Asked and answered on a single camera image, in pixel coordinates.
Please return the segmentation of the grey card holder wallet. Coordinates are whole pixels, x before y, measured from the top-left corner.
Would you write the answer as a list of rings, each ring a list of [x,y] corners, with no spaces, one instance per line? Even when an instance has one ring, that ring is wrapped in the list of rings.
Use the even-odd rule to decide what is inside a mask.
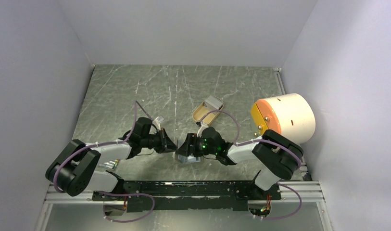
[[[194,164],[201,163],[203,161],[203,156],[183,156],[180,155],[178,152],[174,152],[174,160],[182,164]]]

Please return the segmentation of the stack of credit cards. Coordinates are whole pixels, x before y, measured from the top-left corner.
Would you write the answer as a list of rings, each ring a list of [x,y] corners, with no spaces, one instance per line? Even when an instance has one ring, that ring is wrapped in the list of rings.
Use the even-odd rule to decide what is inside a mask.
[[[204,100],[203,106],[206,107],[208,111],[220,110],[224,106],[224,103],[221,99],[210,95]]]

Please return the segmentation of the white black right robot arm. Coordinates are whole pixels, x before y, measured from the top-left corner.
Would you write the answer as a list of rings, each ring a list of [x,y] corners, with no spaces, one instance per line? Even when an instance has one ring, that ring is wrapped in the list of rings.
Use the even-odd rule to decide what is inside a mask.
[[[260,161],[263,168],[258,171],[251,186],[251,194],[263,199],[269,189],[280,180],[290,180],[302,165],[303,149],[274,130],[266,130],[259,138],[241,143],[225,141],[212,127],[201,134],[188,133],[175,154],[182,158],[215,156],[221,164],[233,166],[242,161]]]

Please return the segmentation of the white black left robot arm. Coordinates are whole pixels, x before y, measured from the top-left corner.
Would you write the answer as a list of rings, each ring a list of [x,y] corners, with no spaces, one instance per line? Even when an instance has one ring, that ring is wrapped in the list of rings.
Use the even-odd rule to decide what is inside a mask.
[[[140,117],[122,137],[103,143],[71,140],[47,168],[45,177],[60,193],[77,196],[84,191],[104,191],[112,200],[124,195],[124,180],[100,164],[127,160],[140,154],[143,148],[158,154],[172,153],[176,144],[168,137],[158,120]]]

